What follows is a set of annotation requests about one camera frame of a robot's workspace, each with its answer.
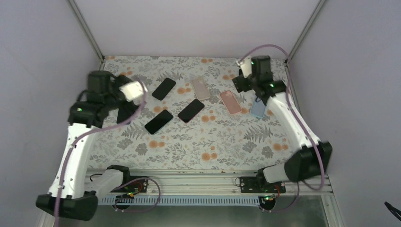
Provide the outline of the pink phone case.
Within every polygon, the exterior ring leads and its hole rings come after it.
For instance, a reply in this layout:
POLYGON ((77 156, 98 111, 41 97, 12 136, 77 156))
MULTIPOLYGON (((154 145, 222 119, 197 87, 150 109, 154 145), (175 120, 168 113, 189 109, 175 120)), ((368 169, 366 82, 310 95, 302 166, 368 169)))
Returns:
POLYGON ((242 108, 232 91, 221 92, 219 96, 230 115, 235 115, 242 111, 242 108))

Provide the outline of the light blue phone case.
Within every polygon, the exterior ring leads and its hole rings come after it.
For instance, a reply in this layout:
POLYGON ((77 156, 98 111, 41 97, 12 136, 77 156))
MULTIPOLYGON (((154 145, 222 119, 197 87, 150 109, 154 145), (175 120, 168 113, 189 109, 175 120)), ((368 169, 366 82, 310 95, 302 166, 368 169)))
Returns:
POLYGON ((263 101, 257 102, 255 99, 250 109, 250 115, 261 119, 264 117, 265 111, 266 111, 266 105, 263 103, 263 101))

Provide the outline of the peach phone case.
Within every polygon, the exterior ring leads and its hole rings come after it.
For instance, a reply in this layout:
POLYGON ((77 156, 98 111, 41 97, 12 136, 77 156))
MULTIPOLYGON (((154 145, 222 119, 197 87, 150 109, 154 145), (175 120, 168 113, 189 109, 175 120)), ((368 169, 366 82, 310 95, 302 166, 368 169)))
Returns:
POLYGON ((192 79, 191 84, 197 99, 205 100, 210 98, 210 92, 203 77, 192 79))

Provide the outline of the black phone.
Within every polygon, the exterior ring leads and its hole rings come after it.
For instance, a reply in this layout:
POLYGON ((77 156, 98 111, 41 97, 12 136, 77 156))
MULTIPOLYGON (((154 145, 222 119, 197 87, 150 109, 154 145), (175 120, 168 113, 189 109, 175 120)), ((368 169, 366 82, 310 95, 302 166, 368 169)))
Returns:
POLYGON ((194 99, 190 102, 179 114, 178 118, 181 119, 184 123, 188 123, 192 120, 203 108, 205 105, 198 99, 194 99))

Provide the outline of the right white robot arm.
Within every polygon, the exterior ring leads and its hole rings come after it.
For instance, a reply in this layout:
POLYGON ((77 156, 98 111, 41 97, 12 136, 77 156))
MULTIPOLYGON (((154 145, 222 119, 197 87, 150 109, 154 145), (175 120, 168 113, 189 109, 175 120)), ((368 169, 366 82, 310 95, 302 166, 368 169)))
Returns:
POLYGON ((245 57, 236 63, 240 70, 233 79, 235 88, 238 92, 255 92, 258 101, 277 117, 294 152, 285 163, 258 170, 257 189, 268 192, 276 182, 296 183, 318 175, 324 177, 332 146, 321 141, 307 126, 294 107, 285 82, 273 79, 270 57, 245 57))

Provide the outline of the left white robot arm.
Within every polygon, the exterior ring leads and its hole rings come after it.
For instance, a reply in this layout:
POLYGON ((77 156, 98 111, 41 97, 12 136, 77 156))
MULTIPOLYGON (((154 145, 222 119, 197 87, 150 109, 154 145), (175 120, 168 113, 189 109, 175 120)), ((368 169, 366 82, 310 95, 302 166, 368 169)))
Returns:
POLYGON ((36 207, 54 217, 89 221, 99 201, 113 190, 131 187, 128 167, 112 165, 91 183, 86 183, 90 151, 101 132, 129 124, 146 103, 147 88, 139 79, 92 71, 87 87, 70 107, 68 136, 62 161, 46 194, 39 195, 36 207))

